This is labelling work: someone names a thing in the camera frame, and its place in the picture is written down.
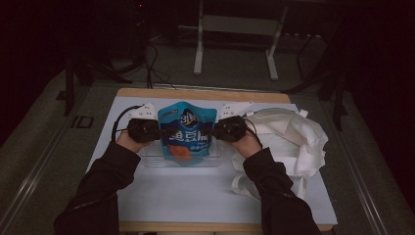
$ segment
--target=snack bag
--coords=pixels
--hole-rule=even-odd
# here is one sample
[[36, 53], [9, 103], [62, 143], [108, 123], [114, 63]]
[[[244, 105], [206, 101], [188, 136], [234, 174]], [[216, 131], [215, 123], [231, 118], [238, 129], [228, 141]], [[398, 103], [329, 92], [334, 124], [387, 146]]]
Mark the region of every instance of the snack bag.
[[200, 108], [187, 102], [178, 102], [159, 110], [160, 129], [178, 129], [175, 135], [161, 138], [164, 157], [181, 165], [201, 162], [202, 157], [209, 155], [211, 137], [202, 135], [200, 130], [214, 128], [216, 113], [216, 109]]

